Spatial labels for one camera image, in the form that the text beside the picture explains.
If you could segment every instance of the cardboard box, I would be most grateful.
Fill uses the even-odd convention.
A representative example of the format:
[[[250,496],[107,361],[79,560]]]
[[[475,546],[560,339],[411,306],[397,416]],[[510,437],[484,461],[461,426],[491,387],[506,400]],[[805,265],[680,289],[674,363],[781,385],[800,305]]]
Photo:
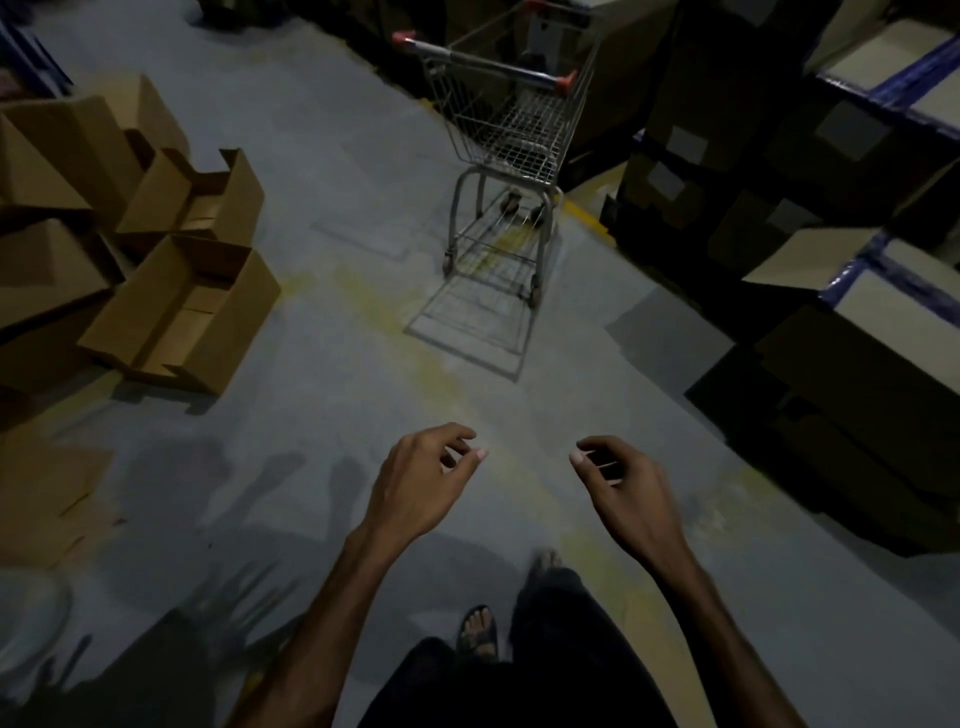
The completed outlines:
[[[263,188],[242,150],[222,149],[227,172],[197,172],[164,149],[117,223],[114,240],[143,256],[171,232],[249,246],[263,207]]]
[[[763,58],[725,13],[694,10],[681,20],[646,133],[691,164],[728,172],[791,82],[790,71]]]
[[[765,153],[770,165],[828,206],[885,224],[960,155],[960,145],[936,131],[960,128],[960,73],[927,93],[918,90],[922,84],[898,83],[919,78],[922,60],[951,39],[947,31],[901,20],[827,62],[803,84],[773,136]]]
[[[774,203],[766,195],[744,189],[707,241],[707,255],[732,273],[745,276],[790,235],[823,223],[816,213],[790,198]]]
[[[0,387],[27,395],[65,382],[93,364],[77,340],[100,313],[109,293],[84,299],[0,332]]]
[[[0,237],[0,329],[110,287],[81,241],[59,220]]]
[[[828,302],[801,309],[756,350],[912,487],[960,498],[960,274],[876,234],[800,231],[747,276]]]
[[[252,248],[171,235],[117,291],[80,346],[129,378],[220,395],[279,292]]]
[[[669,156],[656,160],[644,152],[634,152],[623,173],[623,199],[640,209],[653,208],[671,228],[685,230],[701,219],[707,207],[707,191],[671,161]]]
[[[847,506],[853,523],[842,513],[831,515],[855,532],[898,552],[960,550],[955,518],[926,502],[827,418],[780,416],[772,429]]]
[[[0,226],[13,230],[51,214],[89,209],[10,119],[0,116]]]
[[[612,12],[609,5],[613,4],[598,11]],[[573,152],[605,132],[638,119],[656,84],[656,59],[676,3],[660,0],[615,5],[626,7],[614,17],[604,18],[608,31],[600,43],[587,101],[570,143]]]
[[[0,114],[80,193],[101,226],[113,230],[143,170],[104,98],[14,102]]]
[[[106,76],[93,84],[93,91],[107,101],[143,169],[150,167],[160,149],[176,149],[190,158],[186,134],[145,75]]]
[[[838,6],[837,0],[711,0],[710,4],[779,42],[793,44],[800,55],[815,44]]]

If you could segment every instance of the shopping cart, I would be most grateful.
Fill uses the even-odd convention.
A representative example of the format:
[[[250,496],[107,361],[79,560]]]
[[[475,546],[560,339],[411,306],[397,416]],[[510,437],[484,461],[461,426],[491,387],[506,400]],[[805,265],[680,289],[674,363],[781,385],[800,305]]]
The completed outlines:
[[[457,157],[470,164],[453,194],[445,276],[455,268],[459,241],[495,247],[486,234],[491,230],[532,226],[539,233],[535,257],[500,252],[535,264],[525,298],[531,308],[540,304],[554,209],[564,199],[557,178],[587,99],[599,27],[599,18],[583,7],[526,0],[448,47],[414,31],[394,33],[398,49],[422,60]],[[458,230],[460,196],[471,175],[479,177],[476,215]],[[485,204],[487,178],[507,186]],[[521,210],[520,189],[540,204]],[[494,205],[497,219],[478,230]]]

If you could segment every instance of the sandal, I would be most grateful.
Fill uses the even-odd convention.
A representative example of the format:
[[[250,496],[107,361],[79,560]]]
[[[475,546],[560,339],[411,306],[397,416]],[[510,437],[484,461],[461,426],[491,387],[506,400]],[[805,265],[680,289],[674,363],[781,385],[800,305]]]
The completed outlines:
[[[483,610],[490,612],[490,624],[477,634],[467,634],[467,624],[470,619],[479,615]],[[480,652],[481,647],[492,646],[493,650]],[[461,662],[496,663],[500,661],[500,651],[496,639],[496,620],[493,612],[486,604],[473,607],[460,622],[457,632],[457,659]]]

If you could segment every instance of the finger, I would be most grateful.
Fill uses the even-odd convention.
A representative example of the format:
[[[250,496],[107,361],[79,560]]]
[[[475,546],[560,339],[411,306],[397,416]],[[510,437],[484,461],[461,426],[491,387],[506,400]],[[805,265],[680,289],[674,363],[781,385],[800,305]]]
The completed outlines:
[[[430,435],[432,439],[443,445],[458,439],[472,440],[477,436],[477,433],[472,429],[459,423],[447,423],[446,425],[431,427],[430,429],[424,430],[423,433]]]
[[[581,482],[587,486],[591,498],[603,497],[610,488],[600,469],[590,462],[582,450],[575,449],[570,453],[570,465],[573,466]]]
[[[607,463],[606,465],[598,465],[596,460],[589,455],[588,457],[590,458],[590,462],[600,469],[600,473],[603,474],[606,480],[623,480],[623,476],[627,471],[627,469],[623,467],[623,463],[614,460],[612,463]]]
[[[477,472],[477,468],[480,467],[480,463],[483,462],[485,457],[487,457],[487,450],[485,448],[472,449],[460,458],[460,462],[457,463],[456,468],[446,474],[446,480],[453,485],[453,487],[463,491],[463,489],[467,487],[467,481]]]
[[[456,440],[448,442],[446,446],[459,455],[466,455],[471,450],[471,447],[459,437]]]
[[[581,450],[607,449],[624,464],[635,460],[641,454],[638,449],[628,445],[616,435],[590,435],[580,440],[577,447]]]

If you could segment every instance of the white label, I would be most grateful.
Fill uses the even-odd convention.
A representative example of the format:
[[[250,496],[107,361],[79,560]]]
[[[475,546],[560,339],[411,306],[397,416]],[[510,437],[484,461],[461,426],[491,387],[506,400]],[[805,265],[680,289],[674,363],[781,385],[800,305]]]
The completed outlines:
[[[778,0],[723,0],[723,7],[759,28],[770,17]]]
[[[657,166],[647,175],[647,181],[670,202],[680,197],[680,193],[686,187],[686,182],[671,172],[661,161],[657,162]]]
[[[666,151],[694,164],[700,164],[707,152],[707,144],[707,140],[702,136],[690,133],[683,127],[674,127],[670,130]]]
[[[816,131],[817,136],[853,161],[866,157],[888,133],[890,127],[849,101],[833,107]]]
[[[792,235],[801,228],[819,225],[822,222],[821,218],[814,215],[806,207],[800,207],[797,203],[791,202],[785,197],[780,200],[777,208],[767,218],[768,225],[772,225],[788,235]]]

